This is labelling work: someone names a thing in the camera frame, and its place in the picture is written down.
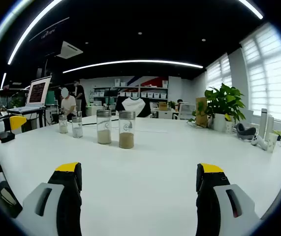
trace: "ceiling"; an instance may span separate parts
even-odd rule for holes
[[[6,5],[0,10],[0,17]],[[13,23],[0,43],[0,85],[35,79],[46,62],[54,83],[78,78],[153,75],[194,79],[205,69],[178,65],[126,63],[97,66],[62,74],[79,66],[129,59],[162,59],[208,66],[264,23],[237,0],[64,0],[32,29],[10,66],[11,52],[34,17],[51,1],[34,1]],[[43,44],[35,35],[52,24],[56,34]],[[66,41],[83,51],[69,59],[56,57],[55,49]],[[55,53],[45,57],[43,49]]]

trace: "window blind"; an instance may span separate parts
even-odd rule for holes
[[[248,70],[250,109],[281,120],[281,36],[270,24],[241,42]]]
[[[207,84],[206,89],[215,87],[219,89],[221,84],[231,87],[231,70],[228,55],[225,54],[207,68]]]

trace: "empty glass jar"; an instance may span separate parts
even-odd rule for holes
[[[97,142],[110,144],[111,140],[111,110],[98,110],[96,112]]]
[[[68,133],[67,116],[66,115],[59,115],[59,125],[60,125],[60,133],[61,134]]]
[[[74,138],[81,138],[83,136],[81,112],[78,112],[78,116],[72,118],[72,136]]]
[[[120,148],[134,147],[136,112],[120,111]]]

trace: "laptop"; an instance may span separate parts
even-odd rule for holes
[[[8,109],[8,112],[22,113],[35,111],[45,107],[45,99],[52,76],[34,80],[30,84],[27,103],[24,107]]]

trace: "monitor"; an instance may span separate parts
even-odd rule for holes
[[[27,106],[44,106],[48,87],[52,76],[31,82],[27,99]]]

